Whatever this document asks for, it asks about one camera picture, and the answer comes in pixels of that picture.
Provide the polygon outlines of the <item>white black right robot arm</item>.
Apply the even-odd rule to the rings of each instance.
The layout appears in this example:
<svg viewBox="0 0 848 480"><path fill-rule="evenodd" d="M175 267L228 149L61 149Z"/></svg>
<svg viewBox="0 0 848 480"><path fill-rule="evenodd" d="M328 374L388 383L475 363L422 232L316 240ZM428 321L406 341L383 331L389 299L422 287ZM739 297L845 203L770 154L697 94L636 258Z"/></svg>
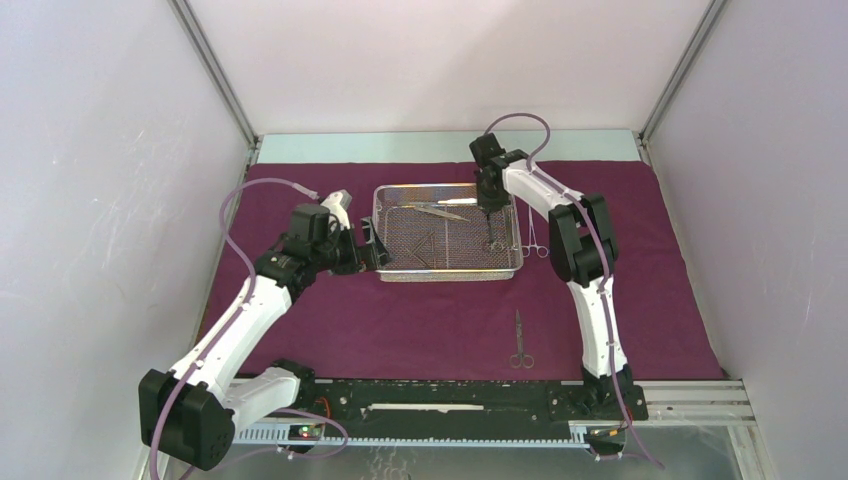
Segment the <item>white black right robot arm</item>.
<svg viewBox="0 0 848 480"><path fill-rule="evenodd" d="M547 217L549 254L557 277L573 296L582 338L581 402L606 418L622 403L632 372L620 345L613 301L613 272L619 248L607 202L584 195L527 164L522 150L475 152L477 204L486 213L513 198Z"/></svg>

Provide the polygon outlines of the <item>maroon surgical wrap cloth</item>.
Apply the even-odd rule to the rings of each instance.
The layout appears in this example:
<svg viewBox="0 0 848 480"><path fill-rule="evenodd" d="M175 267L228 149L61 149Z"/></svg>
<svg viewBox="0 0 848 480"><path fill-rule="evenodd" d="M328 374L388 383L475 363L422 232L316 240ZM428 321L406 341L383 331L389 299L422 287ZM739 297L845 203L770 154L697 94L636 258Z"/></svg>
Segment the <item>maroon surgical wrap cloth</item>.
<svg viewBox="0 0 848 480"><path fill-rule="evenodd" d="M622 347L639 380L717 380L723 375L708 340L684 259L653 171L637 161L549 161L543 169L566 186L608 203L620 255L614 308ZM326 194L345 189L355 218L372 211L376 188L459 183L471 163L260 164L250 169L203 321L210 327L247 276L245 263L277 240L297 185ZM531 369L513 369L519 310ZM546 259L530 257L505 281L388 283L374 273L320 275L267 331L241 375L288 359L319 377L422 380L577 380L582 342L572 297Z"/></svg>

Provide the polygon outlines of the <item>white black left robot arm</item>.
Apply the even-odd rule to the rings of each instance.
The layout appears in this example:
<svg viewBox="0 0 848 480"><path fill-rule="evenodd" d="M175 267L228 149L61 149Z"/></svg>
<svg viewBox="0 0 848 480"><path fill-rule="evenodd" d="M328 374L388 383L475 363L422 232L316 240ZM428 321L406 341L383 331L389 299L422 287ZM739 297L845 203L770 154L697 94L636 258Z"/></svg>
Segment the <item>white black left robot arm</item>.
<svg viewBox="0 0 848 480"><path fill-rule="evenodd" d="M369 217L357 244L346 216L312 205L293 214L289 228L256 260L230 306L203 338L167 371L148 371L139 383L141 439L149 449L148 471L159 478L166 455L209 471L236 435L272 412L304 416L316 403L303 375L272 366L243 384L239 368L262 337L283 317L319 273L376 271L390 261Z"/></svg>

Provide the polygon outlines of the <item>steel instrument tray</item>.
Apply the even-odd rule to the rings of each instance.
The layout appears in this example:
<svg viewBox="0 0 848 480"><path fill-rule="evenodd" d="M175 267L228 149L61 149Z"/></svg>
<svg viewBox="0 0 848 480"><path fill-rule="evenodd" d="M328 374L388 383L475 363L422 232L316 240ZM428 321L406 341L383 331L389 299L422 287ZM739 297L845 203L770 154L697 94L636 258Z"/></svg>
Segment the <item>steel instrument tray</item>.
<svg viewBox="0 0 848 480"><path fill-rule="evenodd" d="M473 183L383 185L374 191L373 220L391 261L378 271L392 283L479 282L508 280L523 266L519 222L514 200L492 213L495 234L505 249L488 249L485 213L478 205L436 205L437 200L476 198ZM468 218L451 221L412 209L435 207ZM424 269L406 253L428 232L434 233L432 269Z"/></svg>

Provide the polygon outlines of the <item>steel forceps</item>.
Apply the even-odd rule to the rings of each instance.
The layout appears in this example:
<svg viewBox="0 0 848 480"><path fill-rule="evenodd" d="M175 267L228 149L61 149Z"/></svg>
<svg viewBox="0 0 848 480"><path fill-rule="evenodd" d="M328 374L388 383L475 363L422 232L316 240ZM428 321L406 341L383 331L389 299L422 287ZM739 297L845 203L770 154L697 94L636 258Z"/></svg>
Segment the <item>steel forceps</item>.
<svg viewBox="0 0 848 480"><path fill-rule="evenodd" d="M498 240L498 238L495 234L494 224L493 224L493 220L492 220L492 214L487 213L485 215L485 218L486 218L486 225L487 225L488 249L489 249L490 252L493 252L493 253L502 252L505 249L505 246L501 241Z"/></svg>
<svg viewBox="0 0 848 480"><path fill-rule="evenodd" d="M531 206L527 207L527 235L521 245L521 252L524 258L535 255L537 258L545 259L549 256L548 247L539 243L535 229L534 210Z"/></svg>
<svg viewBox="0 0 848 480"><path fill-rule="evenodd" d="M524 348L523 324L520 311L515 312L514 317L516 352L509 358L509 365L513 369L531 369L535 365L535 359L528 354Z"/></svg>

